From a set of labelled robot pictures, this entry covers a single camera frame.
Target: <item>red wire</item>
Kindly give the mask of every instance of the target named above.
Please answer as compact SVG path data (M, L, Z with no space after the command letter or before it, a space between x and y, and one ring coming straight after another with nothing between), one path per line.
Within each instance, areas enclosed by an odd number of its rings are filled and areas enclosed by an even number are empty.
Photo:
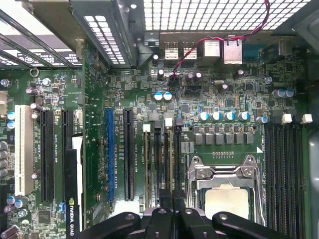
M230 38L223 38L223 37L211 37L211 36L207 36L203 39L200 39L194 46L193 48L191 48L189 51L186 52L186 54L177 62L177 64L175 65L175 68L173 69L173 75L176 75L177 72L177 68L184 62L185 58L193 51L195 50L195 48L198 46L198 44L200 44L201 42L204 42L206 40L219 40L219 41L234 41L234 40L239 40L239 39L246 39L246 37L251 36L256 34L257 32L259 32L260 30L262 30L265 26L265 24L268 21L268 17L269 17L269 13L270 13L270 3L269 0L264 0L264 4L266 6L266 16L264 18L264 20L261 22L261 24L259 26L257 26L254 30L252 30L250 33L246 33L243 34L241 36L232 36Z

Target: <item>white pci slot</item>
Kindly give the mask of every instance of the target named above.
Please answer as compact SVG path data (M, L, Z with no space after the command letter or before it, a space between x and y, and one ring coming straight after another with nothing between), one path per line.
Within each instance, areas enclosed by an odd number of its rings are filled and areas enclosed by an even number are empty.
M33 120L29 106L15 106L14 194L33 192Z

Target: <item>motherboard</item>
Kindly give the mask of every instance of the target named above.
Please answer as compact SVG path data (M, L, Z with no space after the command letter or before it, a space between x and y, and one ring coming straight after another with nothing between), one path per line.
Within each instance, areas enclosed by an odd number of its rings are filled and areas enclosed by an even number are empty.
M303 58L173 68L110 70L87 44L83 71L0 72L4 239L68 239L165 189L309 238Z

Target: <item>blue pci express slot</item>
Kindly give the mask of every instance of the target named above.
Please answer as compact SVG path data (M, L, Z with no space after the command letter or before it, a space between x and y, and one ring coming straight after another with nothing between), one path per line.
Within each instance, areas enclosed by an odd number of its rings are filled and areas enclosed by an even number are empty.
M112 109L105 109L106 119L106 157L107 157L107 173L109 175L109 202L113 202L115 193L115 175L114 175L114 112Z

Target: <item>pci express slot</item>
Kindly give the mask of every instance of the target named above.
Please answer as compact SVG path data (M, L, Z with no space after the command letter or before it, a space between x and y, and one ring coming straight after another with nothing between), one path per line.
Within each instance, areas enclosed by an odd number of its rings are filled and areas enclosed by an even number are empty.
M174 182L176 190L181 190L180 136L181 127L177 126L174 132Z
M267 225L305 238L302 127L269 124L265 142Z
M62 198L65 200L65 151L72 148L73 135L73 111L62 110L61 112L62 133Z
M52 111L40 112L41 127L41 200L54 198L54 117Z
M107 170L109 175L109 202L113 202L115 195L115 140L114 140L114 112L112 109L105 109L106 119L106 156L107 156Z
M131 108L124 109L124 174L125 200L134 199L134 115Z

